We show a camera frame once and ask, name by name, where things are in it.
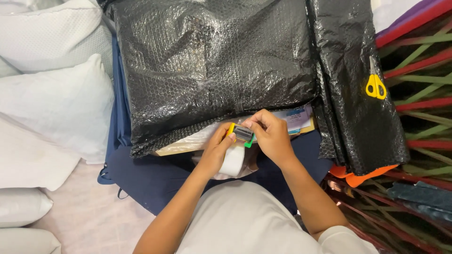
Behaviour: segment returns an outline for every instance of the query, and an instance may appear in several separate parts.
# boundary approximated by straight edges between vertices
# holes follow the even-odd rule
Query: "black bubble wrap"
[[[132,111],[132,157],[207,125],[312,103],[320,157],[364,175],[409,155],[377,74],[370,1],[99,0],[116,24]]]
[[[316,96],[298,0],[112,4],[132,115],[132,156],[207,125]]]
[[[322,94],[326,92],[331,101],[348,171],[365,175],[406,163],[410,156],[389,92],[384,100],[365,92],[369,56],[379,66],[370,1],[310,0],[308,10],[326,80]],[[380,68],[376,70],[383,80]]]

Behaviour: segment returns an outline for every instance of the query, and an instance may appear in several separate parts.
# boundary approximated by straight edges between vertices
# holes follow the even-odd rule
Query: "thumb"
[[[259,139],[260,136],[264,136],[267,133],[264,131],[264,129],[256,122],[253,121],[245,121],[243,123],[243,125],[247,128],[249,128],[250,130],[252,130],[254,132],[254,134],[256,135],[257,139]]]
[[[229,134],[227,137],[225,137],[221,143],[218,145],[218,149],[221,151],[221,153],[226,153],[226,150],[234,143],[235,141],[235,133]]]

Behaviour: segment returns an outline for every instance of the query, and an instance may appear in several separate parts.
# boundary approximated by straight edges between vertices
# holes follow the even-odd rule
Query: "white tape roll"
[[[225,159],[219,173],[237,176],[242,168],[245,157],[245,147],[243,144],[233,144],[226,150]]]

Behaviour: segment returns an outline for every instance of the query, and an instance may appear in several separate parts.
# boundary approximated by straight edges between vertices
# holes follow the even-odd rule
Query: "scissors blade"
[[[372,56],[369,56],[369,61],[370,61],[370,74],[377,74],[377,72],[375,71],[375,66],[373,65]]]

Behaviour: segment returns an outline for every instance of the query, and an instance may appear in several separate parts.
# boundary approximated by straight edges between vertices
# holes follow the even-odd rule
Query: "person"
[[[243,123],[262,150],[259,169],[240,179],[212,180],[235,140],[234,133],[224,137],[229,125],[215,132],[194,169],[184,169],[188,155],[132,160],[125,148],[110,157],[111,178],[156,215],[134,254],[378,253],[347,228],[318,185],[332,166],[318,159],[318,131],[291,141],[287,123],[260,110]],[[308,233],[294,219],[297,209]]]

